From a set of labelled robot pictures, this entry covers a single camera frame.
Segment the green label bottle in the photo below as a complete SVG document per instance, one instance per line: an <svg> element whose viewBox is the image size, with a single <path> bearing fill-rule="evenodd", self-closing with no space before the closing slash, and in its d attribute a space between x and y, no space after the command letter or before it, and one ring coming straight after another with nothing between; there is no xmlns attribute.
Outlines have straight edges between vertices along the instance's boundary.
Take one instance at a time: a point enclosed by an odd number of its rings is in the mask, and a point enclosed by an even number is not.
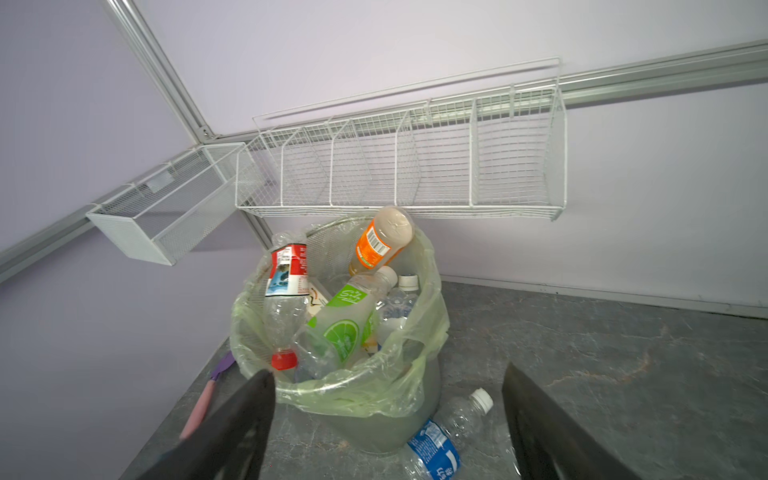
<svg viewBox="0 0 768 480"><path fill-rule="evenodd" d="M298 367L309 379L321 379L348 364L373 331L370 316L397 285L389 266L353 276L293 336Z"/></svg>

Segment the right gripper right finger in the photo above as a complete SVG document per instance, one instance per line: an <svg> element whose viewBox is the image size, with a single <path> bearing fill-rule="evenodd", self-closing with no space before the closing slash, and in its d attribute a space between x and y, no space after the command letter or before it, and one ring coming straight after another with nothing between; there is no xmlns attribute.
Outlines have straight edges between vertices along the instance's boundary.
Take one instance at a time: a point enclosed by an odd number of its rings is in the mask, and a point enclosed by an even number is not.
<svg viewBox="0 0 768 480"><path fill-rule="evenodd" d="M529 376L509 363L505 416L523 479L636 479Z"/></svg>

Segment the blue label bottle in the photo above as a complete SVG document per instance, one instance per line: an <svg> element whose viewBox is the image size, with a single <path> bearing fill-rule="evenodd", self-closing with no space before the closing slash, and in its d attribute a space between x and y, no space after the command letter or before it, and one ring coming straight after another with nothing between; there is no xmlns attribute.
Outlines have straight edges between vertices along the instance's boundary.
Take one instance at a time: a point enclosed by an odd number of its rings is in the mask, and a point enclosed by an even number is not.
<svg viewBox="0 0 768 480"><path fill-rule="evenodd" d="M493 406L483 388L449 399L399 451L404 477L452 479L462 466L461 453L480 436Z"/></svg>
<svg viewBox="0 0 768 480"><path fill-rule="evenodd" d="M376 306L379 323L376 340L382 347L387 338L404 329L420 293L419 277L416 274L401 275L398 284Z"/></svg>

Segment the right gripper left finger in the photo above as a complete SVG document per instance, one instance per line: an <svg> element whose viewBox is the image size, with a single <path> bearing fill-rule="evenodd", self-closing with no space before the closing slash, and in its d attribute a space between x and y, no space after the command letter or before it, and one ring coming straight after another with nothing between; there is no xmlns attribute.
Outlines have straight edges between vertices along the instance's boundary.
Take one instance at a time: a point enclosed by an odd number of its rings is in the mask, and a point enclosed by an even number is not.
<svg viewBox="0 0 768 480"><path fill-rule="evenodd" d="M268 370L251 377L187 439L141 475L143 479L257 479L276 406Z"/></svg>

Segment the orange label juice bottle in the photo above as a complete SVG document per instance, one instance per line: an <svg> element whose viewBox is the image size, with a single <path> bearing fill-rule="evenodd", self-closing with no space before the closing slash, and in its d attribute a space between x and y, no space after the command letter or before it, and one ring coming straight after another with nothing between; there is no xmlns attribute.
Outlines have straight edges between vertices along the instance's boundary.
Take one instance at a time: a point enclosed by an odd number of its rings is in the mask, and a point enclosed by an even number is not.
<svg viewBox="0 0 768 480"><path fill-rule="evenodd" d="M349 263L351 276L387 265L414 237L414 222L396 206L379 210L358 239Z"/></svg>

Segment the small white mesh basket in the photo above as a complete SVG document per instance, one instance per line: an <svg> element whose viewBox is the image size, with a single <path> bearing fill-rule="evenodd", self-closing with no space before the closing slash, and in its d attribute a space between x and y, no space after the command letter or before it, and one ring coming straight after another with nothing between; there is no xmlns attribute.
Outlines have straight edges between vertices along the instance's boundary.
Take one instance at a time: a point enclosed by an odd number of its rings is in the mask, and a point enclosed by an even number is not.
<svg viewBox="0 0 768 480"><path fill-rule="evenodd" d="M173 266L236 211L243 142L187 150L133 180L86 217L127 257Z"/></svg>

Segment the purple pink brush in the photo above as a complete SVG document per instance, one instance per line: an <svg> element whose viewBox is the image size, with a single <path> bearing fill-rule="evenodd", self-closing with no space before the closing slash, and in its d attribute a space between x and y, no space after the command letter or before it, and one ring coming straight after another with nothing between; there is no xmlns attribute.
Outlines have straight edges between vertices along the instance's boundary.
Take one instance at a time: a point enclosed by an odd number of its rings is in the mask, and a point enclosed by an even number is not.
<svg viewBox="0 0 768 480"><path fill-rule="evenodd" d="M224 355L222 359L217 363L211 372L210 378L204 386L203 391L200 394L194 408L192 409L184 428L179 435L180 440L186 440L189 438L204 421L209 405L213 398L217 380L224 372L229 370L234 363L235 359L231 351Z"/></svg>

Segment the green mesh trash bin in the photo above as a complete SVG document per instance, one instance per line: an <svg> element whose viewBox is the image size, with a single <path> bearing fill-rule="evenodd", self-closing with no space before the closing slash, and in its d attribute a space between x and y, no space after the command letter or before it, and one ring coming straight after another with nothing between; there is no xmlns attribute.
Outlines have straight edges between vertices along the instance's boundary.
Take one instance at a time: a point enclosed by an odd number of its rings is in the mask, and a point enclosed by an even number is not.
<svg viewBox="0 0 768 480"><path fill-rule="evenodd" d="M352 248L372 215L346 216L311 228L307 234L308 270L328 292L348 281ZM418 227L414 237L391 261L398 274L416 274L420 295L404 328L393 332L381 350L369 356L361 339L378 318L364 316L355 350L340 369L309 378L301 364L278 372L271 366L273 346L264 321L264 292L272 262L265 252L232 307L230 348L240 372L250 378L261 370L274 373L277 402L311 414L351 445L367 453L396 451L431 416L440 398L438 354L448 338L447 307L432 242Z"/></svg>

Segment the red label bottle red cap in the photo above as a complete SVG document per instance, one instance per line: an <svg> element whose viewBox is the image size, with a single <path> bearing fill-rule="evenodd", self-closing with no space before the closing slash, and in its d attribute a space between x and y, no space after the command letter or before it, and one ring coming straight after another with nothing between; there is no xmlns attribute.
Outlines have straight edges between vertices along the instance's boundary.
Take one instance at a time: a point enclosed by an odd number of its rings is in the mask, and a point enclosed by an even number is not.
<svg viewBox="0 0 768 480"><path fill-rule="evenodd" d="M271 366L277 371L298 364L292 338L309 319L307 237L288 231L273 237L271 261L264 293L264 328L272 345Z"/></svg>

